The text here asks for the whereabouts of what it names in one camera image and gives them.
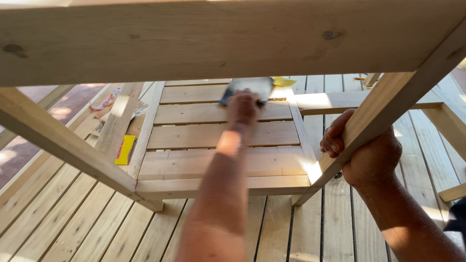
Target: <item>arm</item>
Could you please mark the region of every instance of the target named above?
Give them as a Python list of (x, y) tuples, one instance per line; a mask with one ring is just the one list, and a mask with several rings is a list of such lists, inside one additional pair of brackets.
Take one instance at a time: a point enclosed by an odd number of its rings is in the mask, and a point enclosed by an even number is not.
[(228, 101), (228, 128), (202, 180), (186, 220), (177, 261), (244, 261), (246, 149), (257, 114), (257, 96), (238, 92)]
[[(343, 151), (339, 134), (354, 111), (344, 112), (325, 131), (322, 152), (335, 158)], [(399, 261), (465, 261), (466, 255), (398, 181), (395, 167), (400, 156), (401, 144), (391, 127), (353, 154), (343, 166), (343, 176), (366, 203)]]

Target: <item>unfinished wood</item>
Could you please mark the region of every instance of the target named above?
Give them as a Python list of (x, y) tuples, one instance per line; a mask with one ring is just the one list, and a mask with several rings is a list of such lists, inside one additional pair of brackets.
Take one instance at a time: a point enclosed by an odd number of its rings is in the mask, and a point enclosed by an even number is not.
[[(303, 116), (320, 114), (341, 114), (348, 109), (358, 108), (369, 94), (368, 91), (343, 93), (305, 94), (296, 96), (299, 111)], [(433, 92), (428, 92), (410, 109), (432, 109), (442, 104)]]
[(96, 144), (96, 149), (105, 154), (103, 160), (113, 163), (117, 158), (143, 85), (143, 82), (125, 83), (120, 89)]
[(94, 187), (90, 195), (47, 251), (42, 261), (69, 262), (114, 193), (115, 190), (107, 185), (100, 182), (97, 183), (96, 187)]
[[(305, 175), (304, 155), (299, 146), (252, 147), (247, 150), (248, 176)], [(202, 178), (215, 150), (176, 150), (147, 152), (139, 172), (139, 181), (153, 179)]]
[(175, 230), (186, 199), (164, 200), (164, 210), (154, 214), (132, 262), (160, 261)]
[(416, 136), (429, 171), (437, 203), (442, 213), (443, 222), (448, 221), (449, 205), (437, 195), (438, 192), (459, 185), (458, 177), (448, 158), (439, 132), (420, 110), (409, 112), (416, 131)]
[[(227, 84), (165, 87), (160, 104), (216, 103), (222, 99)], [(283, 87), (276, 86), (269, 100), (285, 100)]]
[(16, 88), (0, 89), (1, 124), (112, 188), (131, 194), (136, 180)]
[(289, 196), (268, 196), (256, 262), (286, 261), (290, 221)]
[(24, 258), (27, 258), (28, 262), (39, 261), (55, 237), (75, 214), (75, 210), (88, 196), (96, 184), (95, 181), (94, 178), (82, 173), (11, 261), (21, 262)]
[[(227, 124), (156, 126), (148, 150), (215, 148)], [(249, 146), (299, 145), (293, 121), (257, 123)]]
[(208, 84), (228, 84), (231, 82), (231, 78), (223, 79), (198, 79), (198, 80), (175, 80), (167, 81), (165, 86), (186, 86), (186, 85), (208, 85)]
[(295, 207), (290, 262), (319, 262), (321, 245), (322, 192)]
[(102, 262), (128, 262), (152, 219), (153, 212), (134, 203), (115, 238), (102, 258)]
[[(108, 95), (110, 90), (110, 84), (107, 84), (102, 88), (95, 97), (91, 99), (89, 103), (95, 105), (101, 103), (103, 99)], [(78, 136), (81, 138), (86, 138), (89, 134), (88, 132), (82, 135), (82, 130), (86, 128), (81, 128), (89, 125), (91, 122), (94, 122), (93, 117), (89, 117), (92, 114), (92, 111), (88, 106), (82, 108), (67, 124), (66, 126), (75, 131)], [(48, 152), (43, 150), (39, 151), (1, 190), (0, 190), (0, 203), (5, 203), (10, 199), (16, 191), (19, 190), (28, 179), (38, 170), (38, 168), (45, 163), (45, 161), (50, 157)]]
[[(202, 179), (147, 180), (137, 184), (136, 192), (146, 200), (195, 198)], [(310, 186), (307, 175), (249, 177), (250, 196), (300, 194)]]
[[(259, 122), (292, 120), (287, 101), (269, 101), (260, 106)], [(154, 119), (163, 124), (214, 124), (226, 123), (226, 106), (219, 103), (161, 105)]]
[(461, 0), (71, 5), (0, 11), (0, 24), (12, 25), (0, 30), (2, 86), (413, 71), (466, 8)]
[(415, 72), (384, 73), (377, 88), (346, 123), (342, 132), (345, 150), (335, 159), (328, 154), (320, 157), (322, 176), (309, 193), (317, 192), (341, 170), (355, 150), (385, 131), (465, 57), (466, 35), (462, 33), (465, 30), (466, 21), (462, 21)]
[(149, 108), (147, 109), (143, 126), (141, 127), (141, 133), (139, 134), (133, 156), (131, 157), (128, 174), (134, 179), (137, 179), (139, 170), (141, 169), (147, 143), (149, 142), (149, 137), (152, 133), (152, 125), (158, 110), (160, 97), (162, 96), (162, 90), (164, 89), (164, 83), (165, 82), (157, 82), (152, 90)]
[(71, 261), (99, 262), (133, 203), (116, 192)]
[(422, 111), (466, 161), (466, 103), (458, 96), (449, 97), (438, 87), (434, 87), (433, 91), (443, 100), (443, 104)]
[(17, 250), (36, 229), (49, 210), (65, 194), (79, 173), (80, 171), (76, 168), (65, 164), (58, 174), (51, 179), (0, 238), (0, 252), (5, 254), (0, 258), (0, 261), (6, 262), (16, 254)]
[[(37, 104), (45, 110), (49, 110), (58, 100), (60, 100), (65, 94), (67, 94), (76, 85), (60, 85)], [(0, 132), (0, 150), (8, 145), (17, 135), (8, 129)]]
[(343, 177), (325, 186), (323, 261), (353, 262), (350, 186)]
[(382, 73), (370, 73), (366, 76), (366, 79), (363, 81), (363, 85), (366, 87), (372, 87), (379, 79)]

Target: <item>hand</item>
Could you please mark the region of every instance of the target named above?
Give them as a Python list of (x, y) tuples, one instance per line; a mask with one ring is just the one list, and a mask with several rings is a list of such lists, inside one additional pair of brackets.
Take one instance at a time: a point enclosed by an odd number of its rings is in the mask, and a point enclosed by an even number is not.
[[(356, 109), (348, 109), (335, 119), (321, 141), (321, 151), (336, 158), (344, 149), (340, 133)], [(356, 189), (367, 186), (383, 186), (396, 180), (395, 167), (401, 157), (401, 144), (391, 126), (380, 136), (361, 146), (343, 165), (343, 176)]]
[(258, 100), (257, 93), (251, 93), (249, 88), (244, 91), (235, 91), (234, 96), (229, 97), (228, 106), (226, 107), (229, 127), (231, 128), (240, 123), (244, 124), (248, 131), (252, 131), (259, 112)]

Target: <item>wooden leg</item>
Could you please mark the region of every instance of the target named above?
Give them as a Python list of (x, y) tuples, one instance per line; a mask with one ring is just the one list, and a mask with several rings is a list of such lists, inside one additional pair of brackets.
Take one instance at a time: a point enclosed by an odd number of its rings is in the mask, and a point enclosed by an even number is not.
[(366, 79), (364, 79), (363, 84), (367, 87), (372, 87), (377, 82), (378, 78), (382, 73), (371, 73), (368, 74)]
[(295, 205), (302, 205), (321, 189), (355, 150), (384, 132), (409, 110), (422, 96), (446, 76), (466, 56), (466, 21), (461, 22), (415, 71), (385, 73), (374, 90), (348, 121), (342, 132), (345, 149), (332, 159), (323, 154), (319, 159), (322, 175), (311, 181), (302, 196), (294, 196)]

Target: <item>forearm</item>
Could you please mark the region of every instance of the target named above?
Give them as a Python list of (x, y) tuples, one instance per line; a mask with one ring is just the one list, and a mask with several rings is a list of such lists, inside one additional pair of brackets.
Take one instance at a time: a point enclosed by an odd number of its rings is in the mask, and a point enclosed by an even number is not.
[(393, 176), (383, 186), (356, 188), (399, 261), (464, 261), (466, 256), (433, 223)]
[(188, 215), (178, 261), (244, 259), (247, 136), (243, 124), (222, 134)]

